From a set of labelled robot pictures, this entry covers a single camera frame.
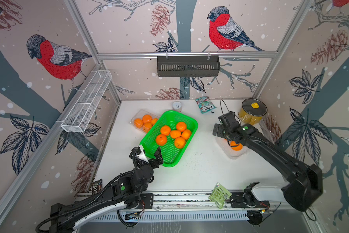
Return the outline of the green plastic perforated basket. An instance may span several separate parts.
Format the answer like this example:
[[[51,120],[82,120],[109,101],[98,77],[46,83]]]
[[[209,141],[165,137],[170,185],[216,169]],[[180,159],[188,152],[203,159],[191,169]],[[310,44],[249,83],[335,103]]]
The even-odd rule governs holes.
[[[178,149],[174,146],[174,140],[171,136],[167,136],[167,143],[164,146],[159,146],[155,140],[158,135],[160,135],[160,129],[164,125],[168,125],[171,130],[176,130],[176,125],[178,122],[185,122],[187,129],[192,132],[192,135],[187,140],[186,145],[182,149]],[[167,111],[159,118],[157,123],[153,128],[146,134],[146,136],[141,140],[140,145],[143,146],[145,154],[148,158],[153,159],[154,153],[158,147],[161,148],[161,154],[163,157],[163,166],[167,168],[174,167],[180,161],[182,155],[190,144],[193,136],[198,129],[198,122],[185,114],[176,111]]]

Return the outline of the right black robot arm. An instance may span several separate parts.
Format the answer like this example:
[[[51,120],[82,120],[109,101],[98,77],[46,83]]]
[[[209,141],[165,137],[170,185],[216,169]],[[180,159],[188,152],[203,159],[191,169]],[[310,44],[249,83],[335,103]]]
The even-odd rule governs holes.
[[[307,165],[277,145],[270,142],[257,128],[250,124],[241,125],[234,112],[218,117],[219,123],[214,125],[212,134],[234,141],[253,150],[285,179],[283,184],[264,186],[253,182],[244,189],[244,202],[255,206],[263,201],[288,203],[294,209],[305,212],[323,194],[323,173],[315,164]]]

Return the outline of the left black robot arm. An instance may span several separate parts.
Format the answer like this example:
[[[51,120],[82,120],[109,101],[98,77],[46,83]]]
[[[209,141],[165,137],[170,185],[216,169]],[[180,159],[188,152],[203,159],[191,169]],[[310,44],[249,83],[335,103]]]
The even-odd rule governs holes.
[[[133,218],[140,218],[145,209],[153,206],[153,194],[145,194],[154,180],[154,169],[163,165],[161,148],[154,157],[147,159],[142,147],[134,147],[129,155],[134,168],[113,178],[98,193],[71,205],[54,204],[50,217],[38,224],[35,231],[50,223],[48,233],[73,233],[86,223],[116,211],[119,221],[127,228],[137,225]]]

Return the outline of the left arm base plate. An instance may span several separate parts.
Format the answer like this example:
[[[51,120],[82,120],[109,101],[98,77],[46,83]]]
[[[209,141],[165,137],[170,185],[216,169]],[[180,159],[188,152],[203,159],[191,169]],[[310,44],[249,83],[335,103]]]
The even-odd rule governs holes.
[[[126,209],[152,209],[154,203],[153,193],[141,193],[140,199],[132,204],[128,204]]]

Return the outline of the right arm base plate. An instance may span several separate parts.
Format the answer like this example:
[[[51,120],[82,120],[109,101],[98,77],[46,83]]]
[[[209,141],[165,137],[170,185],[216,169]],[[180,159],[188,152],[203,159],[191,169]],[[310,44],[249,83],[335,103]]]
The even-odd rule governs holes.
[[[232,208],[270,208],[268,201],[258,201],[252,194],[233,192],[228,201]]]

